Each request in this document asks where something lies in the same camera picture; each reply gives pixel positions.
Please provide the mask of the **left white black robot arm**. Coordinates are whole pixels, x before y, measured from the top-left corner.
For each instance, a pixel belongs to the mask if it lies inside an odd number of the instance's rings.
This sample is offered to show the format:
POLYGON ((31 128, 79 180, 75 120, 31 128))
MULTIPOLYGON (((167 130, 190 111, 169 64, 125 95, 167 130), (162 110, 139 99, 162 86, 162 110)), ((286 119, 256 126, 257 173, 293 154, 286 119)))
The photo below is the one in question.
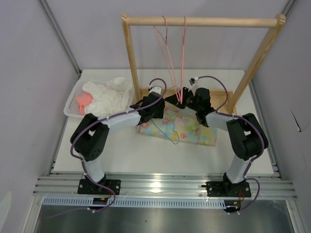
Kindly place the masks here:
POLYGON ((126 110, 105 117, 87 114, 70 138, 70 154, 80 160, 85 178, 79 181, 78 194, 118 195, 119 180, 108 180, 100 162, 109 134, 139 126, 149 120, 161 119, 164 115, 163 96, 151 91, 148 96, 126 110))

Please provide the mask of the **floral pastel skirt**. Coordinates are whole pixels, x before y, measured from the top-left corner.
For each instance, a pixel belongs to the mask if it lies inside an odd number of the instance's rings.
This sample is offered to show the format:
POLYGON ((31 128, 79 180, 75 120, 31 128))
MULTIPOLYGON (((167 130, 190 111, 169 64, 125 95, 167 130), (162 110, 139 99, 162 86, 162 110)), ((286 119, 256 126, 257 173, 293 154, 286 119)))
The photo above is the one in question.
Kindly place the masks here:
POLYGON ((199 124, 193 110, 166 103, 163 118, 143 123, 138 133, 170 140, 175 145, 180 142, 214 147, 218 130, 199 124))

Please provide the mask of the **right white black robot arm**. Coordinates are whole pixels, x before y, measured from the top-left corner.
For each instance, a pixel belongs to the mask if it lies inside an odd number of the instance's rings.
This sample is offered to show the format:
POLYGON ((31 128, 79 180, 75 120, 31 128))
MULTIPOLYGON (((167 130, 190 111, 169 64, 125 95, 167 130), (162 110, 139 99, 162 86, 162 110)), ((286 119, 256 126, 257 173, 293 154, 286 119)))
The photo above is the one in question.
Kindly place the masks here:
POLYGON ((252 113, 243 116, 221 113, 214 109, 210 101, 210 91, 198 88, 192 92, 184 87, 180 93, 182 102, 172 95, 165 101, 179 109, 195 111, 200 125, 228 132, 234 151, 234 159, 221 182, 209 182, 204 186, 210 197, 236 197, 238 192, 249 188, 246 174, 254 160, 258 159, 268 147, 268 140, 259 122, 252 113))

